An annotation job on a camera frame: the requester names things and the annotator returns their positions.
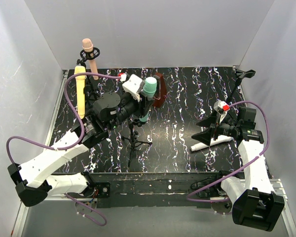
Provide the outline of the teal microphone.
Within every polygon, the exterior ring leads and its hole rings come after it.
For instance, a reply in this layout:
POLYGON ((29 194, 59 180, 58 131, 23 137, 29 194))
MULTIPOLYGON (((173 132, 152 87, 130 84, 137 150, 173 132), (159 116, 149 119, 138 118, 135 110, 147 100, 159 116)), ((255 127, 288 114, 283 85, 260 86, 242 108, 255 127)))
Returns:
MULTIPOLYGON (((154 77, 148 77, 145 80, 145 85, 143 87, 143 93, 147 97, 154 97, 157 89, 157 79, 154 77)), ((140 118, 140 122, 146 122, 148 119, 149 113, 144 118, 140 118)))

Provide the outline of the small black tripod clip stand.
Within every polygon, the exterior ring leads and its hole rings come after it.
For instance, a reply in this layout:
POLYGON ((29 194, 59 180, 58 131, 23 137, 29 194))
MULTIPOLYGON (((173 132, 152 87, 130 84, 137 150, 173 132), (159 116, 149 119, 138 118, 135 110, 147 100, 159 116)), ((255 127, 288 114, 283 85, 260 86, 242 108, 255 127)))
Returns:
POLYGON ((132 159, 132 154, 133 152, 141 145, 152 145, 152 142, 149 141, 139 141, 138 140, 138 132, 134 129, 135 126, 137 127, 141 127, 142 125, 144 125, 146 122, 140 121, 139 119, 128 119, 127 120, 128 123, 128 128, 130 130, 130 136, 129 137, 125 137, 125 136, 121 136, 121 140, 125 141, 127 140, 130 143, 131 146, 131 150, 130 150, 130 155, 129 155, 129 160, 128 160, 128 168, 130 167, 131 164, 131 159, 132 159))

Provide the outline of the yellow microphone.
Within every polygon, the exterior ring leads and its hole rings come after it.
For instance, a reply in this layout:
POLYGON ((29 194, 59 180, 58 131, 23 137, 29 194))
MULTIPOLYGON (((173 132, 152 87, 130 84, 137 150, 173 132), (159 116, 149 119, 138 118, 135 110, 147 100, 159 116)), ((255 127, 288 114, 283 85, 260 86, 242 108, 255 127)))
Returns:
POLYGON ((85 116, 85 80, 86 75, 76 76, 77 113, 81 119, 85 116))

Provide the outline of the pink microphone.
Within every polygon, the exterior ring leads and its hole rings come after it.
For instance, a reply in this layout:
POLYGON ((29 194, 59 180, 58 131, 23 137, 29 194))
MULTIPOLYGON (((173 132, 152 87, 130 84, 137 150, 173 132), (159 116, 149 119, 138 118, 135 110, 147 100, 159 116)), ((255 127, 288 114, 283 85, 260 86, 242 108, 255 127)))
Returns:
POLYGON ((97 69, 96 60, 95 60, 96 53, 94 51, 94 46, 93 46, 91 39, 89 39, 89 38, 83 39, 82 40, 82 48, 86 54, 86 58, 89 61, 89 66, 90 66, 91 72, 97 74, 98 69, 97 69))

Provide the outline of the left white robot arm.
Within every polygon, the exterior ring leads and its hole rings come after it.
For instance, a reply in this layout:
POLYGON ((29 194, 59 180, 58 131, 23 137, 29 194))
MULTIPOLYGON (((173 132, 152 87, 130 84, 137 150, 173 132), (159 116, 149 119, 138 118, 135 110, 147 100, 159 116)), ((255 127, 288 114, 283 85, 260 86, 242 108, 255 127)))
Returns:
POLYGON ((88 151, 109 136, 132 115, 144 118, 154 98, 140 93, 135 99, 129 92, 118 95, 106 92, 94 101, 82 124, 76 124, 51 149, 23 164, 11 164, 8 172, 15 190, 26 207, 39 204, 47 197, 76 193, 86 198, 94 195, 99 185, 88 172, 55 175, 54 172, 74 157, 88 151))

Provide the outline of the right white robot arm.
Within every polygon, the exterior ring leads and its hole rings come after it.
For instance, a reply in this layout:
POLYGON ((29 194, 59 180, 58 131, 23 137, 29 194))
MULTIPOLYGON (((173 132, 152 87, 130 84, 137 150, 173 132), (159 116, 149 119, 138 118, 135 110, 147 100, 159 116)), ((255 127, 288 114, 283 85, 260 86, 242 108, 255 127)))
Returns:
POLYGON ((206 146, 220 137, 233 138, 243 165, 234 172, 219 172, 218 180, 211 183, 198 181, 191 185, 193 191, 187 199, 193 200, 193 195, 214 188, 227 197, 223 202, 231 205, 235 224, 270 232, 285 207, 285 201, 275 193, 267 174, 264 153, 269 141, 265 141, 262 132, 255 129, 255 109, 239 107, 237 119, 227 120, 230 107, 224 101, 217 101, 211 116, 198 123, 206 128, 205 131, 192 138, 206 146))

